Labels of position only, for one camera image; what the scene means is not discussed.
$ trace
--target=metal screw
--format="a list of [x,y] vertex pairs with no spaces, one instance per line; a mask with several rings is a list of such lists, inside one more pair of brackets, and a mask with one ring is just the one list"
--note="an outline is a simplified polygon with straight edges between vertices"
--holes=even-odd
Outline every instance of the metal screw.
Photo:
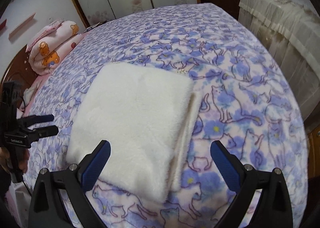
[[245,164],[245,165],[244,165],[244,168],[245,168],[247,171],[253,170],[253,167],[252,167],[250,164]]
[[78,167],[77,164],[71,164],[71,165],[69,166],[69,169],[70,169],[71,171],[74,171],[74,170],[77,169],[77,167]]
[[47,173],[47,171],[48,171],[47,168],[42,168],[42,169],[40,170],[40,174],[43,175],[43,174]]
[[280,175],[280,174],[281,174],[281,169],[275,168],[275,173],[278,174],[278,175]]

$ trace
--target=bed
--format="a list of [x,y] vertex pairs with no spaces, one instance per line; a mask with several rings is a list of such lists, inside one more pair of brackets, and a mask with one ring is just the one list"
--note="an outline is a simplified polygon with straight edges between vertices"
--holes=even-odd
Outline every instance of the bed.
[[320,112],[320,18],[310,0],[240,0],[239,22],[268,49],[298,102],[306,132]]
[[[38,90],[28,113],[53,114],[59,128],[57,136],[32,144],[24,175],[30,188],[41,168],[68,166],[70,133],[81,102],[99,70],[119,62],[188,75],[203,101],[179,193],[157,204],[100,180],[86,193],[108,227],[214,226],[235,195],[208,155],[214,140],[223,141],[242,163],[283,170],[294,227],[299,226],[308,190],[308,150],[299,107],[267,50],[213,4],[129,15],[97,27],[74,48]],[[220,95],[230,102],[225,114],[217,100]],[[275,118],[269,112],[277,112]],[[74,226],[81,227],[67,195],[61,193]],[[241,227],[249,223],[259,195],[257,191]]]

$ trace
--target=wooden headboard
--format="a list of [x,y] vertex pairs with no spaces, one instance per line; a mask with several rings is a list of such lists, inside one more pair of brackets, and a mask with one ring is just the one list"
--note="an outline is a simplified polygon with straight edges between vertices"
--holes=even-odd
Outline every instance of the wooden headboard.
[[2,80],[0,82],[0,94],[2,92],[2,85],[6,81],[17,80],[22,84],[21,94],[26,88],[31,87],[32,83],[37,78],[38,74],[36,74],[29,63],[29,53],[26,53],[26,46],[24,46],[17,55],[10,62],[7,70],[5,71]]

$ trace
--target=black cable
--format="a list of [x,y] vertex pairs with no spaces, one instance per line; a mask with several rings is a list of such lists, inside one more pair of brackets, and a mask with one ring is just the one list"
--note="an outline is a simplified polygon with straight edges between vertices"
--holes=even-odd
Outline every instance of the black cable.
[[27,185],[25,184],[25,182],[24,182],[24,181],[22,181],[22,183],[24,184],[24,186],[25,186],[25,187],[26,187],[26,189],[28,190],[29,195],[30,195],[30,196],[32,196],[32,194],[31,194],[31,192],[30,192],[29,188],[27,187]]
[[24,105],[24,110],[23,110],[23,112],[25,112],[25,111],[26,111],[26,102],[24,101],[23,96],[20,96],[20,97],[22,98],[23,105]]

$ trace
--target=blue gripper pad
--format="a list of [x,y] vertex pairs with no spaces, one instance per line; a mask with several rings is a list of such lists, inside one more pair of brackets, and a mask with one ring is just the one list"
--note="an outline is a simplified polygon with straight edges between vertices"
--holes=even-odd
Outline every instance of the blue gripper pad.
[[211,143],[210,154],[228,188],[231,191],[238,193],[241,187],[240,175],[228,159],[231,154],[220,141]]
[[95,185],[101,171],[111,155],[111,145],[102,140],[96,149],[90,154],[95,155],[81,176],[81,187],[84,192],[90,191]]

